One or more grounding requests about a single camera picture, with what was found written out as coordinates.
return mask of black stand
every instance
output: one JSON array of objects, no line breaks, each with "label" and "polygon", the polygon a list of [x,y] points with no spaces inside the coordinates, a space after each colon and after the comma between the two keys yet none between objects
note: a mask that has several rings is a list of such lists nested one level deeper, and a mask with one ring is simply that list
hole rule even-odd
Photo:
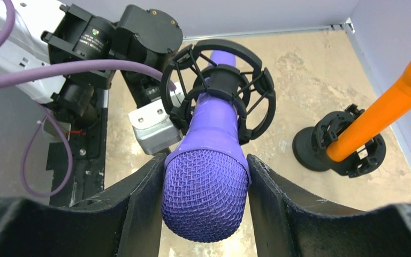
[{"label": "black stand", "polygon": [[355,151],[342,162],[335,162],[327,155],[327,147],[338,141],[339,135],[354,122],[364,110],[351,104],[345,111],[334,111],[327,114],[314,127],[306,127],[299,131],[292,142],[295,158],[305,168],[312,171],[329,169],[341,176],[350,178],[368,174],[376,170],[385,158],[386,148],[380,134],[365,144],[367,156],[360,158]]}]

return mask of gray wall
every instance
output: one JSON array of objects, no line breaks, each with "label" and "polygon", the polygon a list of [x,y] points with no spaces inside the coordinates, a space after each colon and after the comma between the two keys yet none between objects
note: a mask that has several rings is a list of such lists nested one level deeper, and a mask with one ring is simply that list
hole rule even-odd
[{"label": "gray wall", "polygon": [[[360,0],[351,19],[356,41],[371,67],[376,94],[380,95],[411,60],[411,0]],[[393,129],[411,165],[411,111]]]},{"label": "gray wall", "polygon": [[110,20],[128,4],[159,9],[177,20],[187,37],[318,27],[344,22],[359,0],[60,0]]},{"label": "gray wall", "polygon": [[[21,186],[19,166],[36,122],[42,117],[40,108],[18,88],[0,90],[0,196],[31,197]],[[40,133],[31,149],[26,174],[32,188],[41,192],[51,190],[52,171],[45,171],[47,154],[48,140]]]}]

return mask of black ring holder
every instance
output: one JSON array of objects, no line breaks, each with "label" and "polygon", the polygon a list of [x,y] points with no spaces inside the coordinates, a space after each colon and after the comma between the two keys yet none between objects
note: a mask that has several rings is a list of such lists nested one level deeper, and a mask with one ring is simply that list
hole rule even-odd
[{"label": "black ring holder", "polygon": [[[240,72],[236,67],[225,64],[216,64],[202,52],[218,50],[229,52],[247,62],[253,71]],[[197,60],[201,57],[210,66],[200,71]],[[186,92],[181,70],[190,69],[196,75],[193,89]],[[169,81],[172,72],[176,70],[182,91],[185,96],[179,107],[173,105],[169,89]],[[252,75],[249,82],[246,75]],[[168,63],[163,72],[161,81],[161,99],[163,107],[174,125],[185,135],[193,117],[192,100],[202,93],[208,93],[214,97],[232,102],[238,115],[239,144],[244,145],[262,135],[273,121],[276,110],[276,94],[273,79],[267,68],[262,69],[262,61],[249,49],[232,41],[222,39],[210,39],[199,41],[195,46],[188,45],[180,50]],[[260,97],[248,110],[251,94],[257,92]],[[263,120],[254,128],[248,129],[247,116],[263,100],[267,99],[269,106]]]}]

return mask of orange object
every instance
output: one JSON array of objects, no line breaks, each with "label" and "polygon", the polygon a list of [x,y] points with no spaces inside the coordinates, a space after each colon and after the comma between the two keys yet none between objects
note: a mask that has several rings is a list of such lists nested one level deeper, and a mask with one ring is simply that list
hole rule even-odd
[{"label": "orange object", "polygon": [[327,148],[341,162],[411,109],[411,62],[402,76]]}]

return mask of black clamp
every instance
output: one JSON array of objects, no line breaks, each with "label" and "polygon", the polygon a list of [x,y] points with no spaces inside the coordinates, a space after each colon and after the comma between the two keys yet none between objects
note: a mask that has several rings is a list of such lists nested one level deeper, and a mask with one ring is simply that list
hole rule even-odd
[{"label": "black clamp", "polygon": [[307,169],[313,171],[333,170],[341,176],[358,177],[376,170],[384,161],[385,141],[377,134],[364,146],[367,156],[360,158],[355,151],[342,162],[335,162],[327,155],[327,147],[338,141],[339,135],[347,129],[364,110],[351,104],[345,111],[327,114],[315,127],[307,127],[295,135],[292,148],[296,159]]},{"label": "black clamp", "polygon": [[[202,53],[208,50],[229,52],[247,62],[253,70],[240,72],[236,67],[225,64],[218,65]],[[199,57],[211,65],[201,71],[196,62]],[[197,75],[193,83],[193,89],[188,93],[180,72],[185,69],[190,69]],[[173,105],[170,89],[168,88],[174,70],[177,72],[185,96],[178,107]],[[252,76],[251,81],[248,81],[246,75]],[[160,91],[166,113],[170,115],[174,125],[183,134],[188,131],[192,119],[192,111],[194,110],[192,100],[197,100],[197,97],[202,93],[208,93],[233,103],[238,115],[238,137],[241,145],[262,135],[275,116],[276,95],[269,70],[262,68],[262,61],[249,49],[228,40],[203,40],[199,41],[194,47],[188,45],[180,50],[163,72]],[[260,98],[247,110],[252,92],[258,92]],[[254,129],[248,129],[246,125],[247,116],[263,99],[267,99],[269,102],[265,117]]]}]

